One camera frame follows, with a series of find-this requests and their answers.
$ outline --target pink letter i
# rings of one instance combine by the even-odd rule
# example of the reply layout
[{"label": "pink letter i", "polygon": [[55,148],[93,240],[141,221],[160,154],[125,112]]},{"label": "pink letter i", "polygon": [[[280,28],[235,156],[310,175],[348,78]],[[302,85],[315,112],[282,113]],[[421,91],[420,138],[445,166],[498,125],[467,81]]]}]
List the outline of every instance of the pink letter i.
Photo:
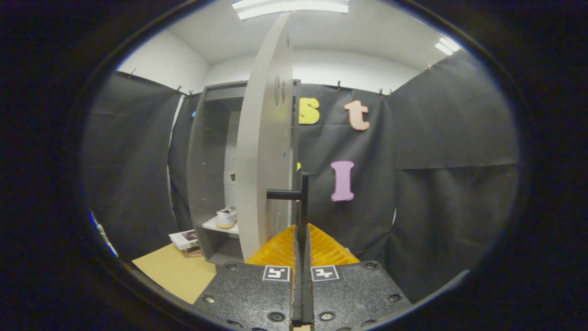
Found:
[{"label": "pink letter i", "polygon": [[335,192],[331,196],[333,201],[349,201],[353,199],[351,192],[351,169],[355,164],[351,161],[335,161],[331,168],[335,170]]}]

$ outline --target stack of books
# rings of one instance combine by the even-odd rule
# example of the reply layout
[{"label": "stack of books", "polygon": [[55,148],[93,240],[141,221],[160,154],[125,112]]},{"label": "stack of books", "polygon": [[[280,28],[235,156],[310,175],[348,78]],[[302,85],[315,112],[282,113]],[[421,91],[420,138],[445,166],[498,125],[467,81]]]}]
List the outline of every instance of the stack of books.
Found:
[{"label": "stack of books", "polygon": [[169,235],[174,245],[182,252],[184,257],[198,257],[202,256],[202,249],[200,242],[196,238],[196,231],[189,230]]}]

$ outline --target foam letter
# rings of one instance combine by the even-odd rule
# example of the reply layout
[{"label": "foam letter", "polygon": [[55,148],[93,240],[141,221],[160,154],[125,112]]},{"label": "foam letter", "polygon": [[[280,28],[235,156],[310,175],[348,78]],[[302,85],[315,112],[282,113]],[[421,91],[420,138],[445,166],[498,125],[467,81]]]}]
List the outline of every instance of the foam letter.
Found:
[{"label": "foam letter", "polygon": [[349,111],[349,123],[354,129],[364,131],[369,128],[369,122],[363,121],[363,113],[368,113],[368,108],[362,106],[361,101],[351,101],[350,103],[344,105],[343,108]]},{"label": "foam letter", "polygon": [[355,164],[351,161],[335,161],[331,168],[335,171],[335,192],[331,196],[333,201],[349,201],[355,196],[351,192],[351,169]]},{"label": "foam letter", "polygon": [[300,98],[298,106],[298,123],[314,124],[319,121],[319,101],[315,98]]}]

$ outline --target shelf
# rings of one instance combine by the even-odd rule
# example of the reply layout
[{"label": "shelf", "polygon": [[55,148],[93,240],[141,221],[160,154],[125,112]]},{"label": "shelf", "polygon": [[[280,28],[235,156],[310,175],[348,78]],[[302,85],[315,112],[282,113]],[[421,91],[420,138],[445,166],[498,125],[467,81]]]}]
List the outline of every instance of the shelf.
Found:
[{"label": "shelf", "polygon": [[204,222],[202,227],[204,229],[208,229],[208,230],[232,233],[232,234],[236,234],[237,236],[239,235],[239,221],[237,221],[237,223],[235,223],[235,226],[233,226],[230,229],[222,229],[222,228],[216,226],[216,216],[212,217],[210,220]]},{"label": "shelf", "polygon": [[243,253],[238,239],[228,239],[214,253],[208,262],[225,264],[227,262],[243,262]]}]

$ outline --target white wall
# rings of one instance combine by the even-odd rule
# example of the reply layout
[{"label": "white wall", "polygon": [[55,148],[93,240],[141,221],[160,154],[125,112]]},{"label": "white wall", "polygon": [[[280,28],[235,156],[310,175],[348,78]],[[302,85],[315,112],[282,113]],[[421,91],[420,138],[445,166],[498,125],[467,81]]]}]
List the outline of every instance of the white wall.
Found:
[{"label": "white wall", "polygon": [[[254,55],[231,59],[210,67],[204,86],[248,80]],[[305,84],[337,85],[387,94],[402,86],[420,70],[368,55],[321,50],[294,51],[294,79]]]},{"label": "white wall", "polygon": [[188,93],[202,92],[210,65],[190,46],[164,30],[141,45],[118,71],[146,78]]}]

